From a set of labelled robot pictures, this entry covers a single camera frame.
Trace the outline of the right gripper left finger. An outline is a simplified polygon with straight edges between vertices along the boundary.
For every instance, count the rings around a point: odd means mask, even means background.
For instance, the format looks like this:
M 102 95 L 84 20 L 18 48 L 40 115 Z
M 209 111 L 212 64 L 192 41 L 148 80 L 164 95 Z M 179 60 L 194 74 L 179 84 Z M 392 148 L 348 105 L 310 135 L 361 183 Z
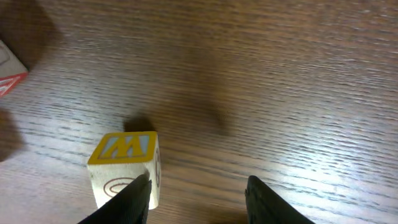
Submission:
M 146 224 L 151 189 L 152 181 L 142 174 L 78 224 Z

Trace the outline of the yellow W wooden block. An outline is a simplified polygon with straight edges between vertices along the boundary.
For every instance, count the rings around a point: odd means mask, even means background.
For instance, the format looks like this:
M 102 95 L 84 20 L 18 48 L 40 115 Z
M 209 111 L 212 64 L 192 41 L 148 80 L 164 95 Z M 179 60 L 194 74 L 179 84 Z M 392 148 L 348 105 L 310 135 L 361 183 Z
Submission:
M 87 166 L 98 208 L 141 174 L 147 174 L 152 182 L 149 209 L 159 206 L 161 163 L 157 132 L 105 134 Z

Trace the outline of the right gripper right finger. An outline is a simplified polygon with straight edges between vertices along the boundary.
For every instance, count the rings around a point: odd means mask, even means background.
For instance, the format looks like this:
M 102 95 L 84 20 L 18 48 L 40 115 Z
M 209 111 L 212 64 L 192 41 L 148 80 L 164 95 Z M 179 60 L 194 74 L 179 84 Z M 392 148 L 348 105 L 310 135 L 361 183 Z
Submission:
M 250 224 L 314 224 L 255 175 L 248 178 L 245 198 Z

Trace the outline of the red edged wooden block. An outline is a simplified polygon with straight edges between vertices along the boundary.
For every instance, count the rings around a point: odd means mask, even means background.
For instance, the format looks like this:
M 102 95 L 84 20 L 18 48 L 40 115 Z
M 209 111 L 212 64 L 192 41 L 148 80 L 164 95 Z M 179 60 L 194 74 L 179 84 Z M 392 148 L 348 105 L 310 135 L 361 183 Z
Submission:
M 28 74 L 28 69 L 19 61 L 7 45 L 1 41 L 1 96 L 8 94 Z

